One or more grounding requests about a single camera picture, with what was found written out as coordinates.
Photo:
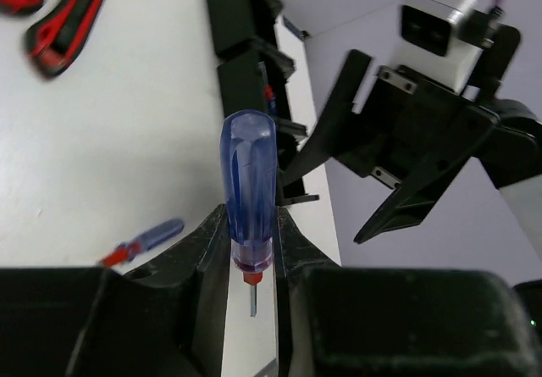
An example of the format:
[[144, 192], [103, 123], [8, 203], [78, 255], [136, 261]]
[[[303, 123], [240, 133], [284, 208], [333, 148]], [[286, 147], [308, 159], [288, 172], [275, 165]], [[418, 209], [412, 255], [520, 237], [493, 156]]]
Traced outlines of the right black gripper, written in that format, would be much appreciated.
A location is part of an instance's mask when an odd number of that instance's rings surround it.
[[[362, 244], [382, 233], [420, 225], [470, 158], [498, 188], [541, 173], [541, 123], [522, 103], [499, 99], [501, 79], [521, 42], [503, 25], [467, 83], [468, 100], [419, 70], [380, 66], [362, 112], [353, 115], [339, 161], [361, 177], [396, 187], [358, 231]], [[283, 171], [294, 182], [335, 155], [353, 101], [372, 58], [348, 52], [324, 110], [302, 149]]]

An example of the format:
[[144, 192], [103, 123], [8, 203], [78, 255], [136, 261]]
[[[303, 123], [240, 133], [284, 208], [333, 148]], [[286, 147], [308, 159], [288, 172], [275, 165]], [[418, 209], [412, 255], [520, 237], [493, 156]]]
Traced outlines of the blue handled screwdriver bottom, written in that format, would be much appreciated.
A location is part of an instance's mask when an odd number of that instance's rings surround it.
[[250, 315], [257, 315], [257, 285], [273, 262], [278, 151], [275, 123], [253, 109], [224, 120], [220, 137], [231, 259], [250, 286]]

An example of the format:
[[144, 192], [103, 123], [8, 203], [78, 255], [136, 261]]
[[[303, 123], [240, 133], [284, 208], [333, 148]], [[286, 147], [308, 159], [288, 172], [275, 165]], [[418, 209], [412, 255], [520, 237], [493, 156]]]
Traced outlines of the black three-compartment tray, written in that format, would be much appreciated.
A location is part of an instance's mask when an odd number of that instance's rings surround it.
[[[279, 50], [275, 24], [280, 0], [206, 0], [213, 50], [219, 59], [218, 83], [224, 116], [242, 109], [268, 114], [277, 130], [278, 166], [284, 171], [298, 154], [307, 127], [291, 117], [286, 90], [295, 61]], [[276, 96], [278, 115], [268, 112], [258, 67], [264, 62]]]

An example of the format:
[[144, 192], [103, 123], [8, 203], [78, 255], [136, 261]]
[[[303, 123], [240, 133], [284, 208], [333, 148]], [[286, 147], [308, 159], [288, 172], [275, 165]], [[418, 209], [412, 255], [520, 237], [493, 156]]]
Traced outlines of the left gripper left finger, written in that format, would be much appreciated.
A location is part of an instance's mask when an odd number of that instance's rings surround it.
[[156, 376], [219, 376], [230, 278], [230, 239], [224, 205], [190, 234], [127, 278], [149, 288], [139, 304], [144, 360]]

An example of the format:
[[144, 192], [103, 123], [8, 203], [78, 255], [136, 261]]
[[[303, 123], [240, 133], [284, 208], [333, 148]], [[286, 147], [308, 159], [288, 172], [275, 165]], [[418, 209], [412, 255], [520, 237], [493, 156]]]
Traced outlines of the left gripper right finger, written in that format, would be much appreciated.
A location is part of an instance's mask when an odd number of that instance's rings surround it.
[[292, 356], [290, 294], [305, 267], [339, 268], [299, 230], [286, 208], [276, 208], [274, 225], [274, 298], [277, 375], [287, 376]]

